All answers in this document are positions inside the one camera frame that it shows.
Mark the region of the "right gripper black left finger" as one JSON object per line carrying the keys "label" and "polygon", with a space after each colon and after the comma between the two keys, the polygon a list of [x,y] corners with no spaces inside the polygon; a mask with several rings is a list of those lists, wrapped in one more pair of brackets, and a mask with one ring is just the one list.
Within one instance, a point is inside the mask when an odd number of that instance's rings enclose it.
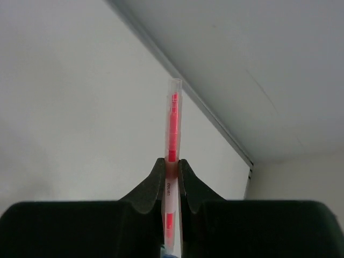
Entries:
{"label": "right gripper black left finger", "polygon": [[165,161],[119,200],[19,202],[1,215],[1,257],[159,257]]}

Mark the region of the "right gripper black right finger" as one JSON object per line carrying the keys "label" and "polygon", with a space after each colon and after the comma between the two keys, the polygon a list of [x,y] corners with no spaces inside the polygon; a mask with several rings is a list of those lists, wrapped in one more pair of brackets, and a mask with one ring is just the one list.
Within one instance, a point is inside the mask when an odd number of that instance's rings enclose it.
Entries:
{"label": "right gripper black right finger", "polygon": [[226,200],[178,163],[183,257],[343,257],[343,232],[323,203]]}

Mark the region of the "red thin pen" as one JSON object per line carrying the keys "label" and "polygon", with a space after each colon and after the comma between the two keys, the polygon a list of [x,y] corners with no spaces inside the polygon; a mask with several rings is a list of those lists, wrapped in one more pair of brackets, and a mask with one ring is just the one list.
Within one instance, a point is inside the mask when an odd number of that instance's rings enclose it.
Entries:
{"label": "red thin pen", "polygon": [[164,184],[163,232],[164,253],[171,256],[175,242],[175,219],[178,191],[178,162],[180,156],[182,110],[182,80],[173,78],[169,81],[167,94],[165,155],[166,166]]}

